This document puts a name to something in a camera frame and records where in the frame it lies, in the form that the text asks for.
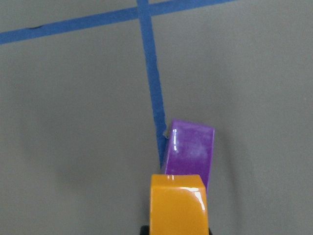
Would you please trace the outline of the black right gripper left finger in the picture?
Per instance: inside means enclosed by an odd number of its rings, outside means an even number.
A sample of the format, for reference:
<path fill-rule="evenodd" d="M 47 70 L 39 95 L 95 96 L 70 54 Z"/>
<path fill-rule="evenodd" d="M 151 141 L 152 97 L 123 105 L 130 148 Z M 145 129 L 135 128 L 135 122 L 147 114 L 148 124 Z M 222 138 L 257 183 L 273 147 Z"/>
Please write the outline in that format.
<path fill-rule="evenodd" d="M 150 226 L 144 225 L 140 228 L 140 235 L 149 235 L 150 234 Z"/>

